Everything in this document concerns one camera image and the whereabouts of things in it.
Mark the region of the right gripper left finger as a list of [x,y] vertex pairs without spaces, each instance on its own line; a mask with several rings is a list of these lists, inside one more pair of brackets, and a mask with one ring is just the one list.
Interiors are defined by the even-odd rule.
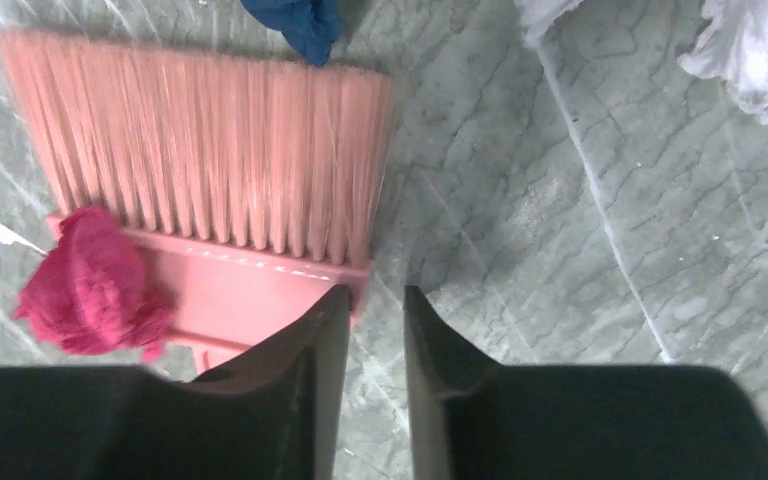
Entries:
[[0,367],[0,479],[328,479],[350,293],[189,382],[137,366]]

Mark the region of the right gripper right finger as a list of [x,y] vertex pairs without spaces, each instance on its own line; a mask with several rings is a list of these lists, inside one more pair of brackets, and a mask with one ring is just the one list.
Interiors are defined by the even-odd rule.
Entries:
[[418,479],[768,479],[768,431],[721,370],[505,365],[403,300]]

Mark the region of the pink hand brush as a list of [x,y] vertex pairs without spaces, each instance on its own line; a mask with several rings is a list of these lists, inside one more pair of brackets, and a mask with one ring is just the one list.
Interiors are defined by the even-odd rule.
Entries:
[[204,371],[298,320],[335,286],[357,321],[390,138],[393,80],[0,32],[0,61],[58,208],[109,212]]

